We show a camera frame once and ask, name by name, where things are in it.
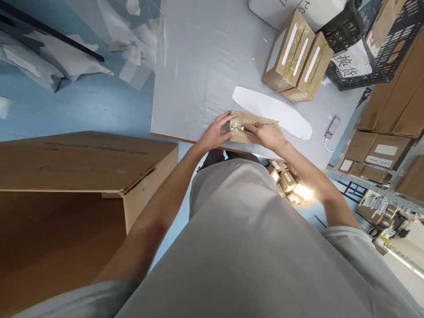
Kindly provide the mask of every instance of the metal shelf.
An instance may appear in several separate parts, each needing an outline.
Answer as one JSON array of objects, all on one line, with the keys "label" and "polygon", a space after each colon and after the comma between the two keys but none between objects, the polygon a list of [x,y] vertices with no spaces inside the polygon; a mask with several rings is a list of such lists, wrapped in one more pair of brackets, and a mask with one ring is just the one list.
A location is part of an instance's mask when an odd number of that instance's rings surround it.
[{"label": "metal shelf", "polygon": [[413,198],[409,198],[409,197],[405,197],[402,196],[398,193],[396,193],[396,188],[399,185],[399,183],[401,182],[401,180],[403,179],[403,177],[406,175],[406,173],[408,172],[408,169],[411,167],[412,163],[414,162],[415,158],[419,155],[424,155],[424,136],[421,137],[421,139],[417,139],[414,144],[412,145],[412,147],[408,150],[408,153],[406,154],[405,158],[403,159],[403,161],[401,162],[399,168],[394,171],[394,170],[388,170],[388,169],[384,169],[388,172],[390,172],[390,174],[392,174],[392,178],[390,180],[390,183],[388,186],[384,186],[381,185],[379,183],[370,181],[370,180],[366,180],[366,179],[362,179],[350,174],[345,174],[339,170],[337,170],[339,168],[339,166],[341,165],[343,158],[345,156],[345,153],[347,151],[347,149],[349,148],[349,144],[350,141],[353,137],[353,134],[356,131],[356,125],[353,127],[352,133],[350,135],[349,140],[345,143],[341,154],[339,155],[339,159],[336,163],[336,165],[334,167],[332,166],[327,166],[327,169],[339,176],[342,176],[366,189],[369,189],[373,192],[376,192],[386,198],[389,199],[389,202],[391,204],[393,204],[394,206],[400,208],[400,209],[405,209],[405,208],[410,208],[414,211],[417,211],[421,214],[424,214],[424,202],[420,202],[417,201]]}]

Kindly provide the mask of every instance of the black bar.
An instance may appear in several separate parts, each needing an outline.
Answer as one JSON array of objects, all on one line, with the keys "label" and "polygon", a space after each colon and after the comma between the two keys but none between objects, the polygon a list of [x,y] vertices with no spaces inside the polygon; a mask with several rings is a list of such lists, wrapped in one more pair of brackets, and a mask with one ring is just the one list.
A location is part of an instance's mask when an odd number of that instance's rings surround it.
[{"label": "black bar", "polygon": [[91,55],[95,59],[97,59],[100,62],[104,62],[105,58],[101,56],[100,54],[97,54],[96,52],[91,51],[90,49],[87,49],[85,46],[79,44],[78,42],[75,42],[74,40],[68,38],[67,36],[63,35],[60,32],[57,32],[55,29],[45,25],[43,22],[38,21],[37,19],[34,19],[32,16],[26,14],[25,12],[22,12],[15,7],[11,6],[10,4],[4,2],[3,0],[0,0],[0,9],[7,12],[8,14],[14,16],[15,18],[32,25],[33,27],[40,29],[59,40],[62,40],[65,43],[68,43],[69,45],[72,45],[73,47],[77,48],[78,50]]}]

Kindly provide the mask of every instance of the cardboard box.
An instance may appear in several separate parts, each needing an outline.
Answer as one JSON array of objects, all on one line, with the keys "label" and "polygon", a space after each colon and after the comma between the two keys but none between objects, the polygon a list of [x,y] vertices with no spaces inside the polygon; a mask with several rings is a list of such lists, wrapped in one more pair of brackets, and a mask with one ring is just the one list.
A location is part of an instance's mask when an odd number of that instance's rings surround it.
[{"label": "cardboard box", "polygon": [[418,156],[408,170],[396,192],[424,202],[424,155]]},{"label": "cardboard box", "polygon": [[269,163],[272,164],[272,166],[276,168],[279,173],[283,170],[288,169],[287,162],[284,162],[282,160],[270,160]]},{"label": "cardboard box", "polygon": [[394,135],[410,138],[418,138],[421,136],[424,129],[423,100],[424,80],[421,81],[417,91],[394,127]]},{"label": "cardboard box", "polygon": [[178,144],[76,132],[3,142],[0,152],[9,317],[92,283],[177,165]]},{"label": "cardboard box", "polygon": [[392,175],[388,171],[383,171],[383,170],[365,165],[362,171],[361,178],[372,180],[372,181],[386,185],[392,178]]},{"label": "cardboard box", "polygon": [[314,100],[315,93],[321,85],[328,64],[333,57],[333,50],[328,46],[322,32],[319,32],[309,51],[299,81],[294,88],[280,92],[291,102],[308,102]]},{"label": "cardboard box", "polygon": [[376,47],[380,48],[385,42],[405,2],[406,0],[384,0],[371,26]]},{"label": "cardboard box", "polygon": [[389,96],[396,85],[396,83],[399,80],[399,77],[402,74],[403,69],[406,66],[406,63],[408,62],[408,59],[413,52],[415,45],[417,43],[417,39],[415,39],[414,43],[409,48],[408,52],[405,54],[404,59],[402,60],[401,64],[399,65],[399,68],[397,69],[394,78],[391,80],[390,83],[383,83],[375,85],[372,89],[371,95],[362,110],[360,121],[356,125],[356,129],[358,130],[373,130],[375,127],[375,124],[377,123],[377,120],[379,119],[380,113],[383,110],[385,104],[387,103],[387,100],[389,99]]},{"label": "cardboard box", "polygon": [[276,92],[296,86],[314,32],[296,9],[275,37],[262,82]]},{"label": "cardboard box", "polygon": [[366,165],[364,165],[363,163],[359,163],[355,161],[349,171],[349,174],[360,178],[362,176],[362,172],[365,169],[365,167]]},{"label": "cardboard box", "polygon": [[280,174],[280,185],[284,192],[290,192],[297,185],[292,175],[288,171],[282,171]]},{"label": "cardboard box", "polygon": [[391,220],[392,218],[394,218],[398,210],[399,209],[396,208],[393,204],[389,204],[386,208],[386,211],[384,212],[384,218]]},{"label": "cardboard box", "polygon": [[368,133],[368,132],[356,131],[352,137],[350,144],[352,146],[371,149],[377,136],[378,134],[375,134],[372,132]]},{"label": "cardboard box", "polygon": [[277,183],[280,180],[280,175],[277,172],[277,169],[274,168],[274,166],[269,166],[268,168],[266,168],[269,175],[271,176],[271,179]]},{"label": "cardboard box", "polygon": [[376,209],[366,207],[365,205],[356,205],[356,213],[363,218],[367,219],[371,223],[378,225],[383,218],[383,213],[380,215]]},{"label": "cardboard box", "polygon": [[418,35],[415,47],[404,66],[380,116],[373,128],[375,133],[393,133],[409,101],[424,79],[424,33]]},{"label": "cardboard box", "polygon": [[351,159],[344,158],[343,161],[341,162],[338,170],[343,172],[343,173],[348,174],[348,173],[350,173],[350,170],[352,169],[354,162],[355,161],[353,161]]},{"label": "cardboard box", "polygon": [[230,120],[230,130],[235,131],[236,135],[230,138],[230,141],[233,142],[241,142],[244,144],[261,144],[259,140],[256,138],[254,134],[251,132],[245,132],[240,129],[244,126],[244,124],[252,124],[254,125],[255,122],[260,122],[262,124],[276,124],[278,125],[278,121],[275,121],[273,119],[268,119],[265,117],[255,116],[250,113],[242,113],[235,110],[231,111],[231,115],[237,115],[237,118]]},{"label": "cardboard box", "polygon": [[396,170],[409,149],[411,138],[379,135],[364,162]]},{"label": "cardboard box", "polygon": [[363,162],[368,155],[370,150],[354,145],[350,145],[345,153],[345,158],[352,159],[354,161]]}]

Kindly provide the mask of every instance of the floor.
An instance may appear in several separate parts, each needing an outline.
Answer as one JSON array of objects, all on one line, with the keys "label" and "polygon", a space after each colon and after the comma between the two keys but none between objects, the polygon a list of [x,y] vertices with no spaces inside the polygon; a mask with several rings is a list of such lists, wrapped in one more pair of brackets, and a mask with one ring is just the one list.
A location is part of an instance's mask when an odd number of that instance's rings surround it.
[{"label": "floor", "polygon": [[[110,52],[107,44],[98,38],[63,1],[6,0],[6,2],[59,32],[79,34],[86,43],[99,44],[99,52],[106,59],[104,66],[111,69],[116,76],[94,74],[82,76],[76,82],[64,80],[60,89],[53,94],[30,80],[14,66],[0,61],[0,96],[12,101],[7,118],[0,119],[0,141],[84,130],[163,140],[150,135],[153,73],[141,91],[135,90],[117,78],[124,63],[120,54]],[[146,8],[141,9],[141,18],[134,19],[132,23],[141,24],[148,18]],[[8,29],[7,31],[22,39],[22,35],[17,30]],[[36,48],[35,43],[28,39],[25,41],[28,46]],[[341,145],[347,138],[344,136]],[[179,143],[178,160],[181,160],[189,147],[191,144]],[[337,158],[338,153],[340,149],[335,152],[334,158]],[[177,218],[159,248],[154,264],[163,256],[188,222],[190,189],[191,185]],[[347,201],[353,208],[355,205],[353,201]],[[318,217],[326,225],[324,209],[319,202],[314,203],[309,209],[299,209],[299,212],[317,230],[324,229],[317,219]]]}]

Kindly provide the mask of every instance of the black plastic crate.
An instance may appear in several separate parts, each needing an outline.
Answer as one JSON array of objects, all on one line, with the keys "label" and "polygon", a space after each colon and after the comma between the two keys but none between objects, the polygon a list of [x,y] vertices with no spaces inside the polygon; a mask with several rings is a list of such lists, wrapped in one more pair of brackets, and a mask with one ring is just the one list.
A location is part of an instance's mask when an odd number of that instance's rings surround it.
[{"label": "black plastic crate", "polygon": [[408,0],[394,22],[386,41],[373,57],[366,44],[367,28],[359,15],[357,2],[350,0],[338,16],[328,22],[321,31],[335,53],[341,52],[358,41],[364,42],[373,72],[344,78],[337,66],[330,62],[326,75],[340,91],[390,82],[406,52],[419,34],[424,21],[424,0]]}]

